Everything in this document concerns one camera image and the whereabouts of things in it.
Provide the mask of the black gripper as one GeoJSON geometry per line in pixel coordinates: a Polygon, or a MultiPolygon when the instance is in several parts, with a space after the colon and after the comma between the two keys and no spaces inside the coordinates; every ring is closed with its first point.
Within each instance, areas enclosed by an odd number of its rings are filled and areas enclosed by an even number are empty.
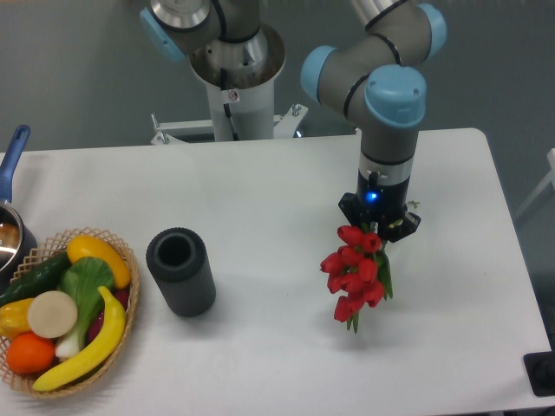
{"type": "Polygon", "coordinates": [[[338,206],[348,223],[361,227],[362,223],[387,224],[384,239],[395,243],[414,234],[421,224],[421,217],[406,211],[406,197],[410,178],[395,185],[369,184],[358,173],[356,194],[346,192],[338,206]]]}

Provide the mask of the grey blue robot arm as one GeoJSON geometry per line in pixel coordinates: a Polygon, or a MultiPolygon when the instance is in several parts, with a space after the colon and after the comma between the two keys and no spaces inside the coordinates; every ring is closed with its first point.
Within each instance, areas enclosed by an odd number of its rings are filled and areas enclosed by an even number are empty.
{"type": "MultiPolygon", "coordinates": [[[[361,132],[357,188],[339,206],[350,224],[399,241],[421,220],[406,197],[427,85],[417,66],[444,45],[447,26],[429,4],[355,1],[365,37],[340,50],[321,46],[305,58],[304,92],[361,132]]],[[[151,1],[140,12],[166,59],[191,63],[208,95],[218,141],[272,139],[274,86],[284,42],[260,17],[257,1],[151,1]]]]}

